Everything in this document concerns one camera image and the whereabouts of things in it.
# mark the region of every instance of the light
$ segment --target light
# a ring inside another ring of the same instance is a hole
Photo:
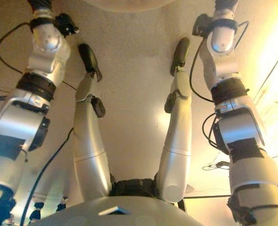
[[[267,130],[268,152],[278,153],[278,63],[255,98],[259,115]]]

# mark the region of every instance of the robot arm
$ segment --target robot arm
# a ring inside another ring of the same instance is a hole
[[[167,202],[179,202],[185,193],[191,160],[191,90],[183,71],[189,39],[183,38],[175,50],[171,74],[174,76],[165,111],[170,124],[156,176],[158,195]]]
[[[218,148],[230,156],[228,206],[245,226],[278,225],[278,165],[265,151],[265,130],[234,56],[237,3],[217,0],[208,29],[196,24],[193,34],[204,37],[200,57],[219,119],[214,135]]]
[[[76,91],[74,116],[74,167],[85,201],[108,196],[111,191],[110,171],[97,118],[105,108],[97,97],[97,82],[102,79],[97,60],[87,44],[79,45],[87,74]]]
[[[27,152],[40,147],[48,131],[50,120],[45,115],[70,56],[63,35],[78,31],[68,15],[54,18],[50,1],[29,3],[34,11],[33,52],[22,78],[0,107],[0,222],[15,205],[13,196]]]

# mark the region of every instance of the silver panel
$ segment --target silver panel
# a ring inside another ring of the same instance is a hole
[[[130,214],[99,215],[119,207]],[[136,196],[116,196],[95,199],[67,208],[35,226],[202,226],[184,211],[158,199]]]
[[[76,92],[74,115],[74,167],[84,200],[108,196],[110,170],[96,113],[90,103],[96,81],[86,75]]]
[[[36,10],[35,15],[52,17],[48,10]],[[71,48],[53,24],[42,24],[33,29],[33,52],[25,72],[33,72],[48,79],[56,87],[64,80],[65,63]]]
[[[180,201],[188,184],[192,135],[191,90],[188,81],[188,75],[178,71],[171,85],[171,92],[178,90],[186,97],[178,94],[175,100],[157,174],[159,195],[167,202]]]
[[[10,188],[14,194],[22,177],[25,158],[25,152],[20,152],[15,161],[0,156],[0,185]]]

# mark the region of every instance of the black joint band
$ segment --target black joint band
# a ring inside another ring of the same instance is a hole
[[[31,29],[31,32],[33,32],[33,29],[39,25],[42,25],[42,24],[54,24],[54,26],[56,26],[56,20],[54,19],[50,19],[50,18],[47,18],[47,17],[39,17],[37,19],[33,19],[30,21],[30,29]]]
[[[239,96],[246,96],[247,90],[242,81],[237,78],[227,79],[211,89],[212,99],[215,106],[226,100]]]
[[[235,20],[231,19],[214,20],[209,25],[209,31],[211,32],[216,27],[229,27],[236,32],[238,29],[238,23]]]
[[[40,75],[26,73],[18,82],[16,88],[30,91],[50,102],[53,99],[56,86]]]
[[[233,163],[249,158],[264,158],[254,138],[247,138],[228,143]]]

